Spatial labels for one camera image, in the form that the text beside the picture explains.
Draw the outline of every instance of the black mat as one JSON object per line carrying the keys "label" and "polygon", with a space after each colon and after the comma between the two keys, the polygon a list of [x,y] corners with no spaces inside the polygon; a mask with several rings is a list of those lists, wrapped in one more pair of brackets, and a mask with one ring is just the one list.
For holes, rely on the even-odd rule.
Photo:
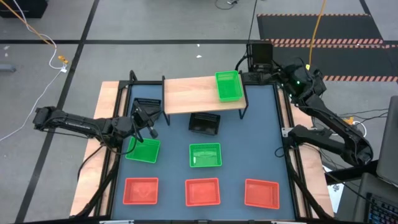
{"label": "black mat", "polygon": [[[398,76],[395,66],[383,48],[314,48],[312,64],[328,76]],[[274,60],[279,63],[289,63],[294,57],[308,61],[309,48],[274,47]]]}
{"label": "black mat", "polygon": [[[317,16],[258,16],[261,39],[311,39]],[[317,39],[382,39],[373,18],[322,16]]]}
{"label": "black mat", "polygon": [[[216,136],[188,131],[190,114],[171,116],[167,126],[163,116],[155,122],[160,150],[155,164],[122,157],[112,212],[113,220],[293,220],[292,195],[285,159],[274,155],[282,145],[272,86],[249,86],[249,108],[242,120],[237,110],[214,112],[221,115]],[[160,85],[134,85],[132,97],[161,98]],[[149,137],[146,129],[142,135]],[[188,146],[219,142],[221,167],[191,168]],[[123,205],[126,177],[158,177],[156,205]],[[186,179],[217,177],[221,204],[204,207],[185,205]],[[279,183],[278,210],[248,207],[244,204],[244,180],[262,179]]]}

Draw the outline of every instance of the gray floor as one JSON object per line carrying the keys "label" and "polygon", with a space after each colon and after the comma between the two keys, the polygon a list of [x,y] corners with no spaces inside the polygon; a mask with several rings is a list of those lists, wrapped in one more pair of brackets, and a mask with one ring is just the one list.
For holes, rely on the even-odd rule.
{"label": "gray floor", "polygon": [[[93,0],[51,0],[44,17],[29,20],[39,32],[53,39],[80,39]],[[386,40],[398,40],[395,0],[366,0]],[[321,1],[259,1],[257,13],[317,13]],[[89,39],[247,39],[254,0],[240,1],[230,11],[216,10],[213,0],[101,0]],[[358,0],[328,1],[326,13],[363,13]],[[252,38],[258,39],[257,24]],[[0,18],[0,39],[37,39],[16,20]],[[76,45],[59,45],[72,61]],[[128,77],[133,69],[141,80],[198,77],[233,69],[244,52],[243,45],[86,45],[77,66],[64,110],[93,116],[101,82]],[[0,45],[0,62],[17,67],[16,73],[0,73],[0,136],[22,123],[35,99],[57,71],[47,64],[52,49],[46,45]],[[66,75],[48,89],[38,106],[56,105]],[[338,113],[385,108],[398,94],[396,83],[327,82],[326,104]],[[0,223],[15,220],[45,134],[32,129],[32,118],[19,133],[0,142]],[[367,139],[375,154],[381,144],[385,119],[366,123]],[[55,136],[25,221],[66,218],[82,162],[84,139]],[[340,158],[336,162],[347,166]],[[345,191],[343,201],[354,195]],[[342,203],[338,217],[347,219],[353,206]]]}

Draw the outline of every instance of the white cable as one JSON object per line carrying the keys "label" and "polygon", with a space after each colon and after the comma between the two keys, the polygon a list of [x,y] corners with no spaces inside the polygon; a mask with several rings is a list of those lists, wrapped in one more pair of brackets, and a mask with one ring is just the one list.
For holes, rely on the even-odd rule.
{"label": "white cable", "polygon": [[368,132],[366,131],[365,124],[361,123],[360,121],[353,121],[353,124],[360,124],[360,125],[362,125],[363,129],[365,130],[365,133],[363,134],[363,136],[366,137],[366,134],[367,134]]}
{"label": "white cable", "polygon": [[[19,12],[21,12],[22,17],[24,18],[25,22],[27,23],[25,14],[24,14],[24,12],[22,11],[22,9],[19,7],[17,1],[14,0],[14,3],[15,3],[15,5],[18,7]],[[28,25],[26,25],[26,28],[27,28],[27,30],[29,30],[30,32],[34,33],[34,32],[29,28]],[[50,41],[52,42],[52,44],[53,44],[54,47],[55,47],[55,49],[54,49],[54,54],[52,55],[52,57],[51,57],[51,59],[50,59],[50,61],[49,61],[49,66],[52,67],[53,69],[63,69],[63,68],[66,68],[65,64],[64,64],[63,67],[61,67],[61,68],[57,68],[57,67],[52,66],[51,62],[52,62],[52,60],[53,60],[55,54],[57,54],[57,45],[55,44],[55,42],[54,42],[49,36],[47,36],[47,35],[45,35],[45,34],[39,34],[39,35],[41,35],[42,37],[46,37],[48,40],[50,40]]]}
{"label": "white cable", "polygon": [[17,133],[18,131],[20,131],[26,124],[27,120],[29,119],[29,117],[31,116],[31,114],[33,113],[33,110],[35,110],[35,107],[37,105],[37,103],[39,102],[39,100],[41,99],[41,97],[43,97],[44,93],[47,91],[47,89],[49,88],[49,86],[55,81],[55,79],[57,79],[57,77],[61,74],[62,69],[58,72],[58,74],[51,80],[51,82],[45,87],[43,93],[38,97],[38,99],[36,100],[35,104],[33,105],[32,109],[30,110],[30,113],[27,115],[24,124],[22,124],[21,127],[19,127],[18,129],[16,129],[15,131],[9,133],[8,135],[4,136],[3,138],[0,139],[0,142],[5,140],[6,138],[8,138],[9,136],[12,136],[13,134]]}

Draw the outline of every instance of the red tray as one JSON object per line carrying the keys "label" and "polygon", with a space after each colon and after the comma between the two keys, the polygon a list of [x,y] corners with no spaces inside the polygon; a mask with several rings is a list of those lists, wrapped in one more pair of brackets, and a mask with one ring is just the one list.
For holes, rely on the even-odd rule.
{"label": "red tray", "polygon": [[159,179],[126,178],[123,204],[125,205],[155,205],[157,203]]}
{"label": "red tray", "polygon": [[189,179],[185,181],[185,204],[191,206],[219,205],[218,178]]}
{"label": "red tray", "polygon": [[246,179],[244,204],[279,209],[279,184],[265,180]]}

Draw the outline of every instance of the table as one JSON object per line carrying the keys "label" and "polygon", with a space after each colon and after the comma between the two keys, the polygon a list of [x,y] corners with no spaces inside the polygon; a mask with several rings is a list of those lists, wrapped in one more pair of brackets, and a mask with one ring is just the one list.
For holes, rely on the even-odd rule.
{"label": "table", "polygon": [[[94,118],[101,117],[112,117],[113,110],[116,102],[116,94],[118,92],[119,82],[103,82],[101,86],[101,91],[99,93],[97,107],[95,111]],[[126,98],[126,91],[123,92],[121,101],[123,102]],[[282,117],[284,124],[289,123],[287,105],[284,103],[284,96],[282,92],[279,92],[280,107],[282,108]],[[124,105],[121,104],[119,108],[119,114],[122,114]],[[301,112],[298,108],[291,105],[291,112],[293,115],[294,123],[301,124],[307,127],[312,126],[312,122],[309,116]],[[88,157],[95,149],[99,147],[99,142],[95,139],[88,140],[86,147],[85,158]],[[305,181],[307,183],[307,188],[315,197],[317,202],[323,207],[323,209],[331,216],[333,216],[333,209],[331,207],[331,202],[329,198],[328,189],[326,187],[326,180],[324,175],[324,170],[322,167],[322,162],[319,153],[308,146],[300,147],[301,161],[303,172],[305,174]],[[80,179],[76,188],[75,198],[73,201],[72,209],[70,214],[74,215],[78,213],[90,200],[91,196],[94,194],[98,188],[100,182],[101,171],[103,168],[105,151],[97,153],[86,166],[82,169]],[[290,151],[292,156],[292,162],[296,166],[294,161],[293,152]],[[302,200],[302,194],[299,189],[297,189],[298,198],[298,209],[301,217],[306,216],[304,202]],[[106,213],[106,204],[109,197],[109,188],[103,195],[102,206],[100,214]]]}

